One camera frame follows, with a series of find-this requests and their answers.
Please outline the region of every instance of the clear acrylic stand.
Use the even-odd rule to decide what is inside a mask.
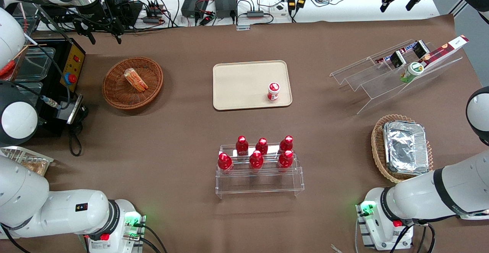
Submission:
[[[215,167],[215,194],[222,199],[224,194],[294,192],[297,196],[304,191],[302,167],[294,153],[294,162],[289,168],[277,168],[279,143],[269,143],[268,154],[263,156],[263,167],[249,168],[249,156],[255,150],[248,149],[248,156],[240,157],[235,145],[221,145],[219,153],[225,152],[233,160],[233,170],[222,171]]]
[[[402,67],[395,68],[390,60],[381,63],[376,62],[376,60],[389,56],[396,50],[409,46],[414,42],[412,39],[408,40],[330,74],[330,77],[334,77],[340,85],[346,82],[353,91],[361,89],[360,91],[367,94],[369,100],[357,114],[438,77],[449,68],[449,65],[462,59],[458,51],[451,53],[408,84],[400,80],[400,75],[410,63],[419,61],[414,51],[410,50],[402,55],[407,62]],[[431,43],[427,43],[426,46],[430,51],[436,49]]]

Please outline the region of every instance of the red emergency stop button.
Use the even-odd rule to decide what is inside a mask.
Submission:
[[[68,82],[74,84],[76,82],[76,75],[74,74],[69,74],[68,75]]]
[[[399,227],[402,226],[402,221],[393,221],[392,224],[394,225],[394,227]]]
[[[100,240],[102,241],[108,241],[108,238],[110,238],[110,235],[107,233],[103,233],[102,235],[100,235]]]

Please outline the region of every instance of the white box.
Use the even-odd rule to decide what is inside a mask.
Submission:
[[[274,17],[287,17],[288,16],[288,6],[286,2],[278,3],[276,6],[270,7],[269,13]]]

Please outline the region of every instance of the brown paper backdrop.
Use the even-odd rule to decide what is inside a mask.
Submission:
[[[486,149],[465,118],[466,102],[481,85],[464,54],[437,79],[356,115],[365,99],[329,74],[408,39],[441,46],[454,37],[451,16],[274,24],[242,32],[234,26],[182,28],[124,35],[122,45],[108,35],[98,35],[95,46],[76,37],[89,54],[78,86],[90,109],[79,136],[83,155],[70,155],[66,133],[26,146],[59,160],[46,174],[52,190],[97,189],[131,201],[148,215],[170,253],[332,252],[330,244],[353,252],[354,204],[370,189],[392,185],[372,159],[370,134],[377,120],[386,114],[412,117],[426,128],[435,168],[454,164]],[[147,108],[122,112],[105,102],[101,84],[112,65],[131,56],[157,61],[164,87]],[[265,60],[287,63],[292,105],[213,109],[215,64]],[[294,136],[306,190],[296,198],[267,193],[220,200],[214,191],[217,150],[239,135],[250,143]],[[434,226],[437,252],[483,252],[489,246],[486,222],[451,218]],[[33,253],[83,252],[73,234],[18,241]],[[361,238],[359,243],[360,252],[372,252]],[[0,241],[0,248],[18,252],[8,241]]]

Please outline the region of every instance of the bread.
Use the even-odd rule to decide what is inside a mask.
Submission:
[[[145,91],[148,89],[148,85],[141,79],[139,74],[133,68],[128,68],[127,70],[125,70],[124,71],[124,77],[139,92],[142,92],[142,91]]]

